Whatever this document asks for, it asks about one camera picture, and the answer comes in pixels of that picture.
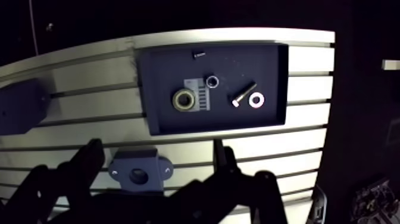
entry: black tray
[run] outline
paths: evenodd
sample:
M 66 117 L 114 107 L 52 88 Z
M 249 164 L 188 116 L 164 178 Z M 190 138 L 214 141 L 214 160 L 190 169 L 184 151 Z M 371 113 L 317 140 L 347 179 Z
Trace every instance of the black tray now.
M 151 135 L 206 132 L 283 125 L 288 92 L 288 49 L 277 43 L 203 43 L 146 48 L 138 52 L 142 103 Z M 193 52 L 205 52 L 194 59 Z M 214 73 L 220 80 L 210 89 L 210 111 L 179 112 L 172 96 L 183 88 L 184 79 Z M 240 106 L 231 97 L 251 82 L 252 92 L 265 96 L 254 109 L 248 96 Z

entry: white slatwall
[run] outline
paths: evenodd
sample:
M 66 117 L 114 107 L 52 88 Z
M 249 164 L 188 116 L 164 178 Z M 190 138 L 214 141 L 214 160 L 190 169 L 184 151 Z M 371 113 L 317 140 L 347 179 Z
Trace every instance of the white slatwall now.
M 243 40 L 290 45 L 285 125 L 150 136 L 140 100 L 135 50 Z M 105 145 L 104 168 L 118 150 L 157 148 L 175 166 L 172 178 L 164 182 L 165 194 L 170 195 L 193 179 L 202 181 L 213 173 L 212 139 L 218 137 L 233 148 L 244 173 L 270 170 L 277 175 L 289 224 L 304 224 L 329 118 L 326 100 L 332 96 L 329 73 L 335 50 L 330 43 L 334 41 L 333 32 L 315 30 L 188 30 L 91 43 L 0 67 L 0 86 L 37 77 L 53 96 L 48 116 L 39 126 L 24 135 L 0 136 L 0 197 L 10 198 L 31 168 L 38 164 L 55 168 L 92 138 L 101 138 Z M 102 171 L 92 185 L 93 194 L 107 188 L 119 188 L 119 184 Z M 61 197 L 57 204 L 68 202 Z M 238 213 L 223 223 L 249 221 L 247 212 Z

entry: hex bolt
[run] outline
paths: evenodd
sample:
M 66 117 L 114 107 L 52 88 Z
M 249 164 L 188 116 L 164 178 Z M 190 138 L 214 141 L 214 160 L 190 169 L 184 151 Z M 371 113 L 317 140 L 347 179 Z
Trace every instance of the hex bolt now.
M 199 58 L 199 57 L 202 57 L 202 56 L 205 56 L 205 52 L 193 53 L 193 58 L 194 58 L 194 59 Z
M 255 87 L 257 86 L 257 83 L 254 83 L 251 85 L 246 91 L 238 95 L 235 99 L 233 99 L 232 104 L 234 107 L 239 106 L 239 102 L 247 95 L 249 94 Z

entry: flat washer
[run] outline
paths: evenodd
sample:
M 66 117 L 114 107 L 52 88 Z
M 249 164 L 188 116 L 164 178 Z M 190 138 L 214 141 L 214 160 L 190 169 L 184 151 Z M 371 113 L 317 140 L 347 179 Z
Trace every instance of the flat washer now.
M 205 85 L 210 89 L 215 89 L 220 84 L 220 79 L 217 76 L 208 76 L 205 79 Z
M 181 103 L 179 103 L 179 97 L 185 95 L 189 98 L 188 105 L 182 105 Z M 172 97 L 172 104 L 176 110 L 188 111 L 192 109 L 193 106 L 195 105 L 195 93 L 189 89 L 181 89 L 177 91 Z
M 258 102 L 254 102 L 255 98 L 258 98 L 260 100 Z M 259 92 L 253 92 L 249 97 L 249 105 L 254 109 L 260 108 L 264 104 L 264 101 L 264 95 Z

